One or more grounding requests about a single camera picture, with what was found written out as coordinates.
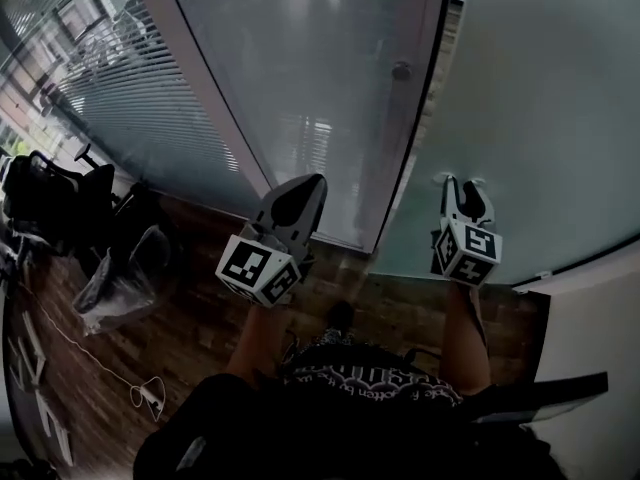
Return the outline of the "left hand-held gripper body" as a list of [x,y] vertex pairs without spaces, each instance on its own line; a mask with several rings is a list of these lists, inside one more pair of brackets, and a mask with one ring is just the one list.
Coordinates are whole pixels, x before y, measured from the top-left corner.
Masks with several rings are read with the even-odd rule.
[[249,222],[230,236],[216,277],[254,304],[278,305],[306,278],[315,261],[309,238],[297,229],[270,229]]

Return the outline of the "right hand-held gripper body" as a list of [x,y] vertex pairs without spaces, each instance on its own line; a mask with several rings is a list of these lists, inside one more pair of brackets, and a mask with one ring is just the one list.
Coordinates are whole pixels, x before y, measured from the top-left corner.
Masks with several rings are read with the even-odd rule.
[[440,217],[432,235],[431,273],[469,287],[481,287],[500,264],[503,239],[494,232],[494,214],[470,219],[456,213]]

